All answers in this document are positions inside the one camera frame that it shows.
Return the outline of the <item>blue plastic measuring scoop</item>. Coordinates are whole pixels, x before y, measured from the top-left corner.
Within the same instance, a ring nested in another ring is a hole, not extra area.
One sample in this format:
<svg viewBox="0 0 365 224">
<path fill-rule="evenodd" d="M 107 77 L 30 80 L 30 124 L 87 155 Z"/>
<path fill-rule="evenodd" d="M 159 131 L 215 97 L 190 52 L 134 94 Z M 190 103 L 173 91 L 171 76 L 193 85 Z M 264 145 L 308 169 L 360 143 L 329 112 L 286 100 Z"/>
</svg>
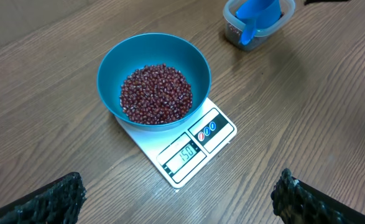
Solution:
<svg viewBox="0 0 365 224">
<path fill-rule="evenodd" d="M 247 45 L 258 29 L 275 24 L 281 15 L 278 0 L 248 0 L 236 11 L 236 17 L 245 24 L 239 42 Z"/>
</svg>

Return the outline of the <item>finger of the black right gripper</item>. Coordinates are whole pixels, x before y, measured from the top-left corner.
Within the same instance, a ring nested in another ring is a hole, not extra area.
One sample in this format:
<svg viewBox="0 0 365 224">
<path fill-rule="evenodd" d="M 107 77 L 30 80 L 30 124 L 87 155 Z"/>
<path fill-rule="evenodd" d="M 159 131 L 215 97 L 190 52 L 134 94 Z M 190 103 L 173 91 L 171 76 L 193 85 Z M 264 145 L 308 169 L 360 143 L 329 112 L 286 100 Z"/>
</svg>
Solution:
<svg viewBox="0 0 365 224">
<path fill-rule="evenodd" d="M 350 0 L 304 0 L 304 5 L 322 3 L 322 2 L 349 2 Z"/>
</svg>

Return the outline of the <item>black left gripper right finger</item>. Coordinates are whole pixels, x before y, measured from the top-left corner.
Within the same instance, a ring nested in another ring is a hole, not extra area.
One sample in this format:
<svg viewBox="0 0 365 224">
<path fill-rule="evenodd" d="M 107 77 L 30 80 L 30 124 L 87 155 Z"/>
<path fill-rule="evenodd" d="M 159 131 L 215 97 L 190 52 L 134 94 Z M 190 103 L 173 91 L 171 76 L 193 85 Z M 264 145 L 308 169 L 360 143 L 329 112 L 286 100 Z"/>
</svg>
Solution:
<svg viewBox="0 0 365 224">
<path fill-rule="evenodd" d="M 275 216 L 289 224 L 365 224 L 365 215 L 284 169 L 270 195 Z"/>
</svg>

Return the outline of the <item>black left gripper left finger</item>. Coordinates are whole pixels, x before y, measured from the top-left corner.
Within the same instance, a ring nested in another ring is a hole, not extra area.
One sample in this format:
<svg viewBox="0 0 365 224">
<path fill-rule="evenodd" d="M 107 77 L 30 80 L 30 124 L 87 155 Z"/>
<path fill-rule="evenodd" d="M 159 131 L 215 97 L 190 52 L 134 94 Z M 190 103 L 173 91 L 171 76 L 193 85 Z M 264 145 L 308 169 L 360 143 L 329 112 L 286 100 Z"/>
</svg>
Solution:
<svg viewBox="0 0 365 224">
<path fill-rule="evenodd" d="M 86 201 L 81 175 L 71 172 L 0 208 L 0 224 L 76 224 Z"/>
</svg>

